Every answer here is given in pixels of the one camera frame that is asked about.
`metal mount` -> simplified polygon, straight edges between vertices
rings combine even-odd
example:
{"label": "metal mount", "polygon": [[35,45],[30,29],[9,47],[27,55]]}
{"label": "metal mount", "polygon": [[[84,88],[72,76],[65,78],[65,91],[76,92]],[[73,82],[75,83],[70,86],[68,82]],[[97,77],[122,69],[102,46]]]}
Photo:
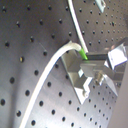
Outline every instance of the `metal mount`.
{"label": "metal mount", "polygon": [[106,3],[104,0],[95,0],[97,3],[97,6],[99,7],[100,11],[103,13],[104,8],[106,7]]}
{"label": "metal mount", "polygon": [[87,53],[88,60],[79,58],[74,50],[61,57],[81,104],[89,96],[92,79],[97,86],[101,86],[103,82],[107,83],[118,96],[115,83],[122,82],[124,72],[116,71],[115,67],[127,61],[127,41],[128,38],[124,38],[106,53]]}

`gray metal surface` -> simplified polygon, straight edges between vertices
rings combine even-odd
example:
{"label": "gray metal surface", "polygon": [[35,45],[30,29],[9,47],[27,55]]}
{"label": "gray metal surface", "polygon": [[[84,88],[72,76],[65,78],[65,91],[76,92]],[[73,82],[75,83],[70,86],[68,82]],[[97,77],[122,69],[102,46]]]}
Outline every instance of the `gray metal surface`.
{"label": "gray metal surface", "polygon": [[[101,14],[93,0],[73,1],[90,52],[107,50],[128,34],[128,2],[105,2]],[[79,40],[66,0],[7,0],[0,1],[0,8],[0,128],[18,128],[51,56],[69,40]],[[59,60],[26,128],[107,128],[116,96],[107,85],[92,82],[90,90],[80,105]]]}
{"label": "gray metal surface", "polygon": [[114,112],[112,114],[111,120],[109,122],[108,128],[127,128],[128,127],[128,86],[127,86],[127,76],[128,76],[128,63],[126,65],[126,71],[122,86],[120,89],[120,95],[118,96]]}

